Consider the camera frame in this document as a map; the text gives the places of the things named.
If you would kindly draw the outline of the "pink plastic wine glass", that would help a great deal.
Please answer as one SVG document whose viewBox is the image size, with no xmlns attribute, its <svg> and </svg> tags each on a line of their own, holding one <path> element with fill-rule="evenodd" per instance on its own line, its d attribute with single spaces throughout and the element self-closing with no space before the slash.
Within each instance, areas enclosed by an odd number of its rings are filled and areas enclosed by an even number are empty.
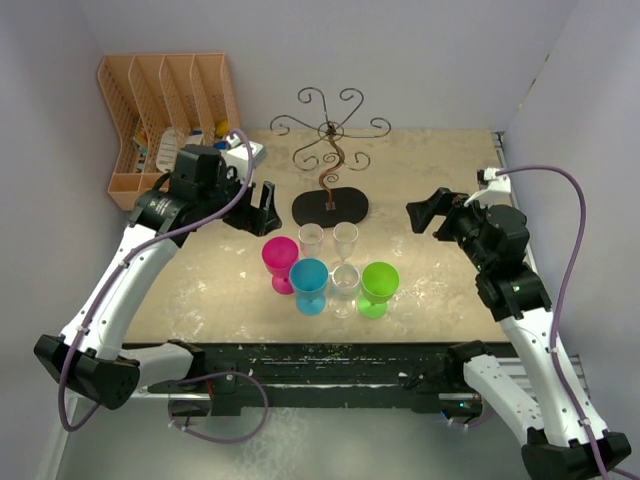
<svg viewBox="0 0 640 480">
<path fill-rule="evenodd" d="M 271 274 L 272 288 L 281 295 L 293 294 L 289 273 L 299 259 L 296 242 L 285 236 L 274 237 L 264 244 L 261 256 L 267 271 Z"/>
</svg>

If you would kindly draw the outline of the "clear short wine glass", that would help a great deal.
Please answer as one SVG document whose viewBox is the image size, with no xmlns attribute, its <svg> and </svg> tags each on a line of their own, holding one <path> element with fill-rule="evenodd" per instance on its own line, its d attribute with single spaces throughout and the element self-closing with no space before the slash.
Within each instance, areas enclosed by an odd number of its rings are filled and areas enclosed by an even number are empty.
<svg viewBox="0 0 640 480">
<path fill-rule="evenodd" d="M 302 225 L 298 231 L 298 243 L 305 258 L 318 258 L 321 254 L 324 239 L 323 228 L 315 223 Z"/>
</svg>

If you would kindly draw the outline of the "clear tall flute glass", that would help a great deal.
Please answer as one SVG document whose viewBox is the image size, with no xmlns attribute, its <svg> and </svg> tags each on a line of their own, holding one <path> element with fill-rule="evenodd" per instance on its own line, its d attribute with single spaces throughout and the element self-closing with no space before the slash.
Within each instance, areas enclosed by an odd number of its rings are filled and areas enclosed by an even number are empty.
<svg viewBox="0 0 640 480">
<path fill-rule="evenodd" d="M 340 222 L 333 228 L 333 244 L 338 259 L 331 265 L 334 270 L 353 255 L 359 237 L 358 227 L 350 222 Z"/>
</svg>

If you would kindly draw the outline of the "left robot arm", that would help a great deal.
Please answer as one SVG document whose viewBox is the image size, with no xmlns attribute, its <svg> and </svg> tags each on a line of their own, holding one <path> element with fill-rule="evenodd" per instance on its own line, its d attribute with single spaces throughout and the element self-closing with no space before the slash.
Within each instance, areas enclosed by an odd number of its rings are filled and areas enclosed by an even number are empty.
<svg viewBox="0 0 640 480">
<path fill-rule="evenodd" d="M 206 369 L 198 348 L 171 340 L 126 350 L 123 340 L 155 279 L 192 231 L 217 219 L 255 236 L 281 227 L 273 183 L 264 182 L 259 206 L 251 204 L 250 175 L 266 156 L 255 142 L 226 151 L 187 145 L 173 170 L 138 197 L 116 254 L 89 299 L 59 335 L 43 335 L 34 347 L 58 383 L 60 407 L 68 390 L 115 410 L 141 387 L 164 381 L 184 392 L 202 387 Z"/>
</svg>

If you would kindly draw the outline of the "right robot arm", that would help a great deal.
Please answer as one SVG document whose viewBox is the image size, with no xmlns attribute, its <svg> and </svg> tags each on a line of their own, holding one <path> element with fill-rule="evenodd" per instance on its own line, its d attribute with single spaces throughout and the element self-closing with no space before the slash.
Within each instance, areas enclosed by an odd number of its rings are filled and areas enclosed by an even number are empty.
<svg viewBox="0 0 640 480">
<path fill-rule="evenodd" d="M 613 471 L 631 445 L 594 409 L 552 330 L 551 300 L 524 260 L 526 216 L 509 205 L 484 207 L 447 188 L 406 210 L 415 233 L 443 217 L 435 238 L 456 243 L 476 268 L 478 295 L 515 349 L 530 388 L 502 372 L 481 341 L 449 348 L 446 383 L 456 391 L 472 388 L 489 403 L 518 440 L 531 478 L 592 479 Z"/>
</svg>

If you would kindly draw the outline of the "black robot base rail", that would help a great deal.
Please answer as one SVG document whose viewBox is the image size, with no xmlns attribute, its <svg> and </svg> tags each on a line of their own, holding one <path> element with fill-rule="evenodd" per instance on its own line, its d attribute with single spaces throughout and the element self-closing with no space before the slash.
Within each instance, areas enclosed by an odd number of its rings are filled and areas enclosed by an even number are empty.
<svg viewBox="0 0 640 480">
<path fill-rule="evenodd" d="M 268 403 L 275 408 L 401 408 L 473 416 L 463 364 L 495 357 L 482 370 L 508 397 L 539 397 L 512 345 L 452 343 L 127 344 L 113 360 L 76 354 L 68 386 L 111 410 L 139 388 L 153 393 L 207 393 L 218 416 Z"/>
</svg>

